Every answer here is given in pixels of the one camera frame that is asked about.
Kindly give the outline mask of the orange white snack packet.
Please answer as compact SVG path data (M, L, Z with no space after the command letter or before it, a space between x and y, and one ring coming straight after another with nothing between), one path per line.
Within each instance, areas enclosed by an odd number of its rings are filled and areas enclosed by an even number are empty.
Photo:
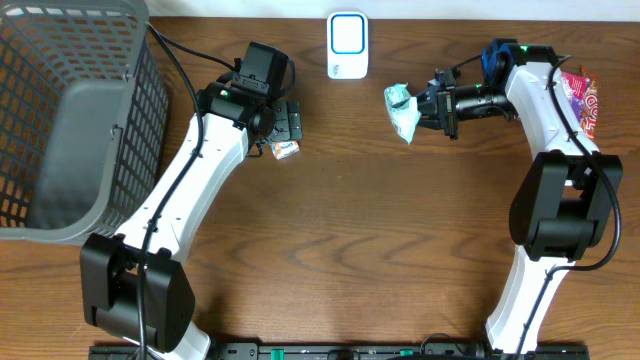
M277 160L289 157L300 150L297 141L274 142L270 145L272 153Z

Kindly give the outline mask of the teal snack wrapper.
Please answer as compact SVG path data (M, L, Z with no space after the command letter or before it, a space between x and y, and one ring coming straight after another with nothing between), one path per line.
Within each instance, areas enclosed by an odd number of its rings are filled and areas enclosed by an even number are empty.
M396 133L410 144L421 117L417 108L417 98L409 93L407 84L399 83L384 90L384 100Z

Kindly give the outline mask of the pink purple snack packet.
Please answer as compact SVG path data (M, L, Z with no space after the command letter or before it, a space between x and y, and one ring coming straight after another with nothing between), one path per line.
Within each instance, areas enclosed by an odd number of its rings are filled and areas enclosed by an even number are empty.
M584 96L590 84L587 77L561 72L562 86L575 117L580 120L584 108Z

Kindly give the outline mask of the orange chocolate bar wrapper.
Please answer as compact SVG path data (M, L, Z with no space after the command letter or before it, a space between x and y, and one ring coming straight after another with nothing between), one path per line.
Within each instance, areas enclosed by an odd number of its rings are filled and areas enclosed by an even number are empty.
M589 72L585 66L582 66L580 68L580 75L585 77L588 81L587 88L583 96L583 107L582 107L580 123L586 136L589 139L594 140L595 129L596 129L597 119L598 119L599 78L597 74Z

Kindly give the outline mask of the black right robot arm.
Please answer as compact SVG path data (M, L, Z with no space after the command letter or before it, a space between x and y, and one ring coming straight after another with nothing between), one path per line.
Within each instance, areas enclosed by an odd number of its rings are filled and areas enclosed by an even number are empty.
M509 210L514 260L482 345L465 356L540 359L550 352L539 329L564 277L602 268L619 246L623 167L581 128L563 89L567 59L552 47L496 38L477 58L482 83L460 86L458 67L438 70L409 103L419 126L452 140L462 121L519 118L533 162Z

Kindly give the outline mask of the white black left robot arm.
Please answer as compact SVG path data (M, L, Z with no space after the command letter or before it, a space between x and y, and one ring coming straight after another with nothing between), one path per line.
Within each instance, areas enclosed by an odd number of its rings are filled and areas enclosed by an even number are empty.
M212 82L192 93L185 139L152 192L114 235L81 248L84 317L132 343L127 359L204 359L211 338L193 321L184 271L194 236L252 145L299 140L300 105Z

